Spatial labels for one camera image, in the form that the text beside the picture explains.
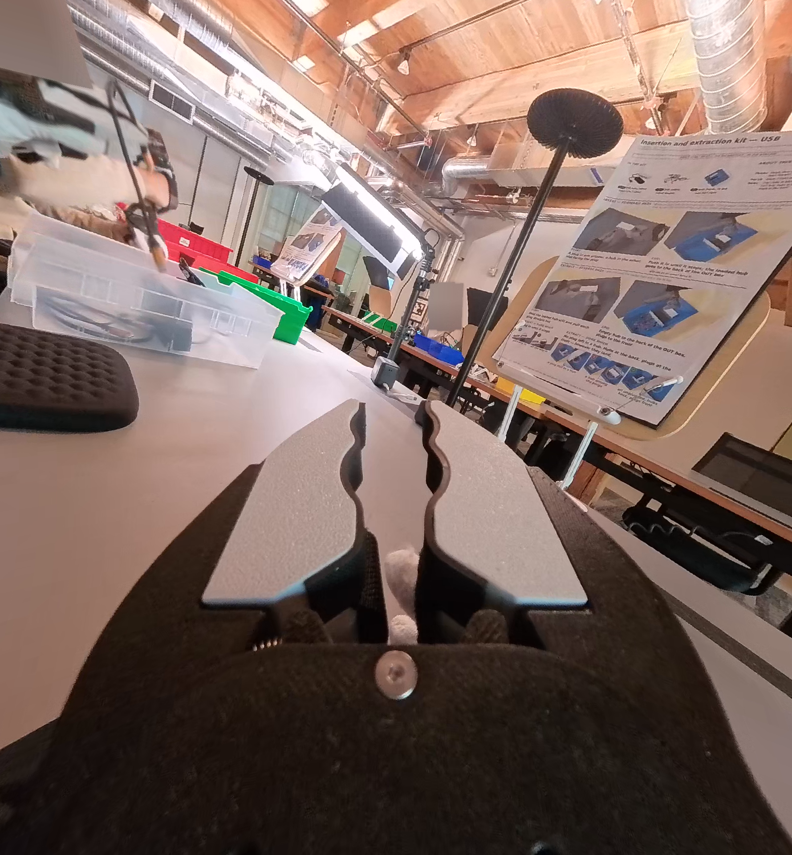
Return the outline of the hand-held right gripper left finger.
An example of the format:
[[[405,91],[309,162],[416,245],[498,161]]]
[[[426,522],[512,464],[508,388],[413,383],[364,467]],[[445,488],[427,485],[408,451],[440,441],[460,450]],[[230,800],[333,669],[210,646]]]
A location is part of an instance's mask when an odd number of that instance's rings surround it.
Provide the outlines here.
[[[293,433],[263,461],[202,602],[270,607],[310,592],[361,550],[366,405],[349,399]]]

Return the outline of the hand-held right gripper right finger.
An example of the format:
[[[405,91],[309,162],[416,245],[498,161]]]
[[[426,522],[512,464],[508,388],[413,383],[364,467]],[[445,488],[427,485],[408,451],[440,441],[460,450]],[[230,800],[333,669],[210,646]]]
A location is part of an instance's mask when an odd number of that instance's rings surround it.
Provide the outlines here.
[[[523,460],[465,415],[425,401],[426,546],[503,606],[582,608],[587,596]]]

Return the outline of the clear plastic bin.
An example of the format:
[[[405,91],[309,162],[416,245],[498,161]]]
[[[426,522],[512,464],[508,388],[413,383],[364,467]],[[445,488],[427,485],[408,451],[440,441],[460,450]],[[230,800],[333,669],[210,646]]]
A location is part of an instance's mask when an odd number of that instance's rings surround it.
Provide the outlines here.
[[[283,316],[239,285],[189,282],[174,262],[162,273],[144,251],[34,211],[7,276],[37,329],[251,369]]]

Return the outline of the person's right hand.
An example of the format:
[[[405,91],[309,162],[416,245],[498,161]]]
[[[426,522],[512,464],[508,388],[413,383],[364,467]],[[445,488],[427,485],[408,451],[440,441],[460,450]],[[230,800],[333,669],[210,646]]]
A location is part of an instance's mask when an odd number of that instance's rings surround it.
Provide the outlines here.
[[[419,561],[419,554],[410,548],[394,550],[382,559],[383,577],[395,602],[388,618],[389,642],[393,646],[413,646],[418,641],[415,594]]]

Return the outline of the yellow plastic bin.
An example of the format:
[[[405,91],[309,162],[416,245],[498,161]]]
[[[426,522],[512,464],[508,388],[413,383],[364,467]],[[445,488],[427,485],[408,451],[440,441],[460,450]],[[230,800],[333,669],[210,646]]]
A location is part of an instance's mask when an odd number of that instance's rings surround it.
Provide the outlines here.
[[[503,378],[502,376],[497,377],[496,388],[500,392],[504,392],[505,394],[511,396],[515,391],[515,384],[508,379]],[[519,401],[526,402],[530,405],[534,405],[535,407],[539,407],[545,401],[543,396],[526,389],[522,388],[520,392]]]

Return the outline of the long wooden desk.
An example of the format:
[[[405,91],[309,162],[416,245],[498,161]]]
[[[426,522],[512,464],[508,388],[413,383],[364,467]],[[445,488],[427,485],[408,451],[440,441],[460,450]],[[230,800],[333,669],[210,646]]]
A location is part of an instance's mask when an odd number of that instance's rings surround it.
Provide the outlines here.
[[[342,351],[360,348],[384,355],[391,336],[358,318],[324,309],[330,325],[344,335]],[[436,393],[445,398],[455,380],[455,367],[432,358],[411,344],[402,345],[396,360],[399,379],[423,398]],[[457,405],[461,412],[479,417],[485,428],[502,426],[511,396],[479,379],[471,379]],[[528,466],[549,476],[561,476],[573,461],[573,452],[585,428],[572,415],[548,405],[518,402],[516,434],[506,440]],[[637,501],[621,511],[619,520],[629,533],[658,549],[682,569],[720,588],[751,600],[760,616],[771,620],[777,583],[792,580],[792,517],[740,493],[699,476],[658,462],[646,444],[634,448],[631,440],[600,431],[585,451],[585,461],[574,477],[572,492],[584,503],[597,497],[607,477],[634,491]],[[776,613],[777,628],[792,638],[792,603],[785,614]]]

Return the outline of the blue plastic bin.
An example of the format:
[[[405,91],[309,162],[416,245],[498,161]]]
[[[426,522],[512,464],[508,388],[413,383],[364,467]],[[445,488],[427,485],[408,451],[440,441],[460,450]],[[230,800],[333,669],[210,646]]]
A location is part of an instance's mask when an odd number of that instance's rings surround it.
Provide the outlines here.
[[[464,361],[464,355],[457,348],[445,345],[435,338],[429,338],[420,333],[414,334],[412,344],[432,358],[453,367],[459,367]]]

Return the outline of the black flat panel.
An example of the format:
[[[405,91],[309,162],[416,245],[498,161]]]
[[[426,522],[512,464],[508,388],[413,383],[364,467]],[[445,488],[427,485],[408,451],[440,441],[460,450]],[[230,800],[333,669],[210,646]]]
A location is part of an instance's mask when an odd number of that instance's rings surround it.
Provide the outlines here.
[[[492,292],[486,292],[479,288],[468,287],[467,295],[467,326],[478,327],[484,315],[487,313],[487,307],[493,296]],[[502,296],[497,304],[495,312],[488,325],[488,332],[492,331],[497,323],[508,309],[508,296]]]

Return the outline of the black office chair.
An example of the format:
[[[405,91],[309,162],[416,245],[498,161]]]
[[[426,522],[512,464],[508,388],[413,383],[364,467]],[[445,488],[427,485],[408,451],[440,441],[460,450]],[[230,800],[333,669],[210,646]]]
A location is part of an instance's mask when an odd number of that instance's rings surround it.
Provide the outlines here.
[[[693,472],[792,517],[792,460],[723,433]]]

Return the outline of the instruction sheet on stand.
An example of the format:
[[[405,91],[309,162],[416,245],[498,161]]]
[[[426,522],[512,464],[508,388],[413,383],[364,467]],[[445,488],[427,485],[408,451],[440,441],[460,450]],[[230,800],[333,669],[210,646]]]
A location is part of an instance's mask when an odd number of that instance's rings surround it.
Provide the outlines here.
[[[792,256],[792,131],[637,136],[494,371],[631,440],[677,433]]]
[[[315,275],[344,236],[344,223],[325,204],[289,238],[270,272],[289,285],[303,285]]]

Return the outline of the black hex-patterned pouch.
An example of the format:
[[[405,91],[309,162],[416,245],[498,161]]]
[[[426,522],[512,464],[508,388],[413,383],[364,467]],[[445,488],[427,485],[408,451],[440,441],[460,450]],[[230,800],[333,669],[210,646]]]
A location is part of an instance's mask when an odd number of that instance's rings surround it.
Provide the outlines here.
[[[134,377],[116,350],[0,323],[0,429],[110,432],[138,410]]]

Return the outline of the red plastic bin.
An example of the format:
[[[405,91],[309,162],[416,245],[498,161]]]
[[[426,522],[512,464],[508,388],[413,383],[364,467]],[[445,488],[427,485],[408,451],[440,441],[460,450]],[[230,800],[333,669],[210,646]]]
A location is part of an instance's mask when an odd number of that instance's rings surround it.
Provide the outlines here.
[[[159,218],[157,225],[170,261],[178,262],[180,256],[184,255],[188,262],[197,257],[206,257],[220,265],[229,263],[232,252],[230,247],[206,239],[166,219]]]

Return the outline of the bright light panel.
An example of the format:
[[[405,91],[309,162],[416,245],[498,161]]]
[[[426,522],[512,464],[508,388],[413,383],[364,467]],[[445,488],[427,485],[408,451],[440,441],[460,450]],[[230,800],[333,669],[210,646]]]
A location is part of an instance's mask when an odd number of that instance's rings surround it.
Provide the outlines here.
[[[322,204],[397,279],[406,281],[426,258],[423,230],[343,164]]]

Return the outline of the black pole stand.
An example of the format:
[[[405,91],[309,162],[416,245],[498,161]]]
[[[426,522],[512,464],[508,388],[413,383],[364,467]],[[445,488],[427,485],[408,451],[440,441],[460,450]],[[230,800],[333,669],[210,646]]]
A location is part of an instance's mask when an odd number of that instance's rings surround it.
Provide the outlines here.
[[[240,238],[238,241],[238,245],[236,247],[237,251],[236,251],[234,266],[237,268],[240,266],[241,262],[243,261],[244,245],[245,245],[245,242],[246,242],[246,239],[248,236],[248,231],[250,230],[252,215],[254,212],[254,208],[256,205],[256,199],[257,199],[257,196],[259,194],[260,188],[261,188],[261,186],[273,187],[273,184],[274,184],[273,179],[271,179],[268,175],[265,175],[261,171],[255,169],[251,166],[245,166],[244,172],[249,177],[251,177],[253,184],[252,184],[252,189],[251,189],[248,205],[247,205],[247,208],[246,208],[245,214],[244,214],[244,220],[243,220],[243,227],[241,230],[241,235],[240,235]]]
[[[454,407],[466,385],[479,349],[490,331],[497,308],[542,213],[556,178],[568,157],[593,159],[610,152],[623,134],[623,119],[613,104],[591,91],[559,88],[546,91],[532,102],[528,131],[535,141],[552,152],[551,163],[528,210],[519,236],[508,254],[497,285],[482,315],[477,332],[445,403]]]

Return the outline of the white air vent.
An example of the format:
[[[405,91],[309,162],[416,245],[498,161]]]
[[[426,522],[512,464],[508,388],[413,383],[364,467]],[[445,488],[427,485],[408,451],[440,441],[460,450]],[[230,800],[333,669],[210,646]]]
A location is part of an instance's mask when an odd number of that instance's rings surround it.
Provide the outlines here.
[[[150,81],[148,100],[157,107],[193,126],[196,106],[155,80]]]

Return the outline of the silver air duct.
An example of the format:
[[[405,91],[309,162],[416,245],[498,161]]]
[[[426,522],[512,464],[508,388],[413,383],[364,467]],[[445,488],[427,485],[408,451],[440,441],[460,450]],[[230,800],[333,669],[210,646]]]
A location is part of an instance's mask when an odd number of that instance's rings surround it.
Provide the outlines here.
[[[757,131],[767,115],[765,2],[685,1],[711,135]]]

